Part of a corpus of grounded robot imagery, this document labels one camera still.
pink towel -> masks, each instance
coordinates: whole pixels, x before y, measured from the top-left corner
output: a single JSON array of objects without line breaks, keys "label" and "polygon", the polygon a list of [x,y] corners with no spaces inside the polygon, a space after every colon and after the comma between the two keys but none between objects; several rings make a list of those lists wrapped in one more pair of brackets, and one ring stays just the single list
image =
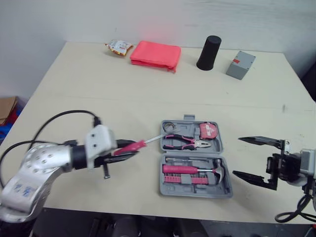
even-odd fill
[{"label": "pink towel", "polygon": [[140,41],[130,56],[132,64],[167,68],[176,72],[181,55],[179,46]]}]

floor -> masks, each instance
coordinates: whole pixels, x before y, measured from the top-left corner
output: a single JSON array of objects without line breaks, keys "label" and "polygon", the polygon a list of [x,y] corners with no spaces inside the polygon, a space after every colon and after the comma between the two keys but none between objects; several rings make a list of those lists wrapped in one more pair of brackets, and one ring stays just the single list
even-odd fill
[{"label": "floor", "polygon": [[[108,213],[45,208],[34,226],[37,237],[100,237],[108,235]],[[304,237],[310,225],[201,221],[209,237]],[[308,237],[315,237],[310,232]]]}]

white table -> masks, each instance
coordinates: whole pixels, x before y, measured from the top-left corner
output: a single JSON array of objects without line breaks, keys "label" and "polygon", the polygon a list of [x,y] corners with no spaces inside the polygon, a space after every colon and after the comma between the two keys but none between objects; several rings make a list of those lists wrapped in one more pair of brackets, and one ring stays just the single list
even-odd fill
[{"label": "white table", "polygon": [[[175,74],[131,65],[103,44],[65,45],[21,116],[0,147],[32,138],[51,116],[73,109],[96,113],[117,139],[141,140],[159,133],[164,119],[219,124],[234,196],[231,199],[168,197],[159,193],[159,142],[153,142],[124,162],[109,165],[110,180],[101,168],[63,174],[54,183],[46,207],[218,221],[274,222],[292,211],[303,196],[300,187],[279,181],[278,191],[256,187],[233,170],[265,174],[266,158],[279,152],[255,146],[243,136],[289,139],[292,151],[316,146],[316,106],[282,53],[250,52],[257,58],[243,80],[225,75],[237,50],[220,50],[212,71],[195,63],[201,49],[183,48]],[[88,115],[68,115],[52,122],[41,139],[83,142],[91,128]],[[7,181],[18,170],[26,147],[12,151],[3,163]],[[307,213],[314,213],[312,204]],[[291,223],[308,223],[297,217]]]}]

toolbox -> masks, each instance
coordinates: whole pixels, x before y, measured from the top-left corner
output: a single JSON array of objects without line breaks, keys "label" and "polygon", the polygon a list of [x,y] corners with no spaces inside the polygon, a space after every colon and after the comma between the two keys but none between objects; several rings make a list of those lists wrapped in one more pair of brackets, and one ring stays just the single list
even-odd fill
[{"label": "toolbox", "polygon": [[[196,150],[170,150],[173,147],[189,146],[188,142],[181,139],[161,138],[160,146],[165,151],[160,162],[160,192],[168,196],[187,196],[201,198],[231,198],[233,189],[229,178],[228,167],[225,159],[220,156],[223,143],[219,127],[215,122],[208,122],[217,128],[215,138],[200,139],[200,124],[205,121],[195,121],[194,115],[184,115],[184,120],[164,120],[161,123],[160,133],[164,134],[164,125],[175,125],[176,134],[191,137],[210,143],[210,147],[196,147]],[[223,171],[220,175],[210,170],[218,168],[218,161]],[[180,168],[184,172],[173,173],[173,168]]]}]

white wall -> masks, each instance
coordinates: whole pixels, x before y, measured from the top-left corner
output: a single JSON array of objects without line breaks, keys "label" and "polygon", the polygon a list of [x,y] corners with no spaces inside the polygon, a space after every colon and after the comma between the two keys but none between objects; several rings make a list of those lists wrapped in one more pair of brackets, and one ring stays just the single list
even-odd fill
[{"label": "white wall", "polygon": [[315,0],[0,0],[0,96],[31,96],[64,41],[152,40],[284,52],[315,61]]}]

